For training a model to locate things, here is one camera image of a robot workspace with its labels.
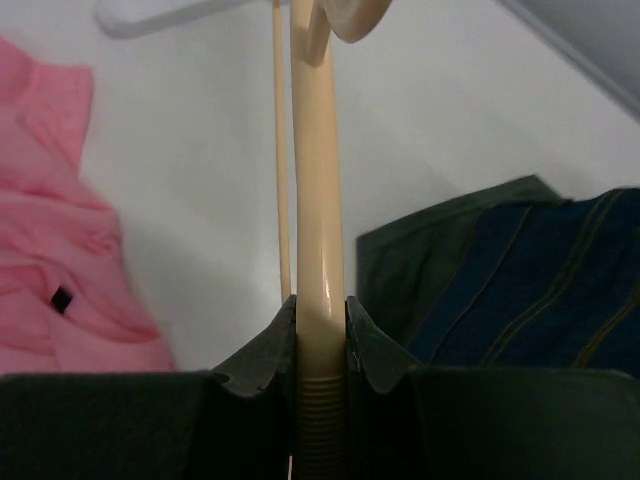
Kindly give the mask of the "beige plastic hanger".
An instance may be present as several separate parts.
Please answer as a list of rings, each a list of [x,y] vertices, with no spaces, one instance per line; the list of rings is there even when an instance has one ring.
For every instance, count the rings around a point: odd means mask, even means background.
[[[296,296],[291,476],[344,479],[346,314],[341,180],[330,38],[366,37],[387,1],[293,1],[290,46],[272,4],[281,296]]]

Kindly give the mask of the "white metal clothes rack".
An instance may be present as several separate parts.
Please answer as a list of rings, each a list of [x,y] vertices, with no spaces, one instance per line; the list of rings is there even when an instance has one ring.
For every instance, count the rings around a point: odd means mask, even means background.
[[[268,23],[275,1],[262,1],[266,16],[262,20],[241,20],[235,10],[244,9],[253,1],[97,1],[94,19],[97,26],[108,37],[128,40],[157,32],[186,27],[196,22],[203,23],[211,17],[211,26],[217,35],[245,32],[248,27]]]

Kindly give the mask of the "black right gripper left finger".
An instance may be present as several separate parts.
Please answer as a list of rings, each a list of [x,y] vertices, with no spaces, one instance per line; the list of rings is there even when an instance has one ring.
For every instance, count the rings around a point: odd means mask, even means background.
[[[5,479],[284,479],[294,298],[218,366],[1,380]]]

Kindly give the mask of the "pink t shirt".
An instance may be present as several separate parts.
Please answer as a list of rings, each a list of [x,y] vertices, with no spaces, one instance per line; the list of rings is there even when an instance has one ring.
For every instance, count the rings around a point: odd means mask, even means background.
[[[165,372],[116,211],[79,176],[93,76],[1,44],[1,371]]]

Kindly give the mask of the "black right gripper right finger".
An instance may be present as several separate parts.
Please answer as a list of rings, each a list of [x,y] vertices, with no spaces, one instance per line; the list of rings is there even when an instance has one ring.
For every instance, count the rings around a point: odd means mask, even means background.
[[[639,384],[609,370],[427,367],[346,311],[351,479],[635,479]]]

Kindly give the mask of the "dark green garment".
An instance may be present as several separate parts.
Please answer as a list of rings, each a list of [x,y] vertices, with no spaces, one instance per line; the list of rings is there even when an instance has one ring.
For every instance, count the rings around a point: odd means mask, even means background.
[[[561,200],[543,180],[529,175],[371,230],[356,239],[356,297],[376,325],[405,346],[454,275],[485,210]]]

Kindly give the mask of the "navy blue garment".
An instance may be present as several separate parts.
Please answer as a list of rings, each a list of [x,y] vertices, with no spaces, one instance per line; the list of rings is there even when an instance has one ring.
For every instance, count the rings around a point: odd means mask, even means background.
[[[639,192],[485,211],[408,344],[426,365],[639,372]]]

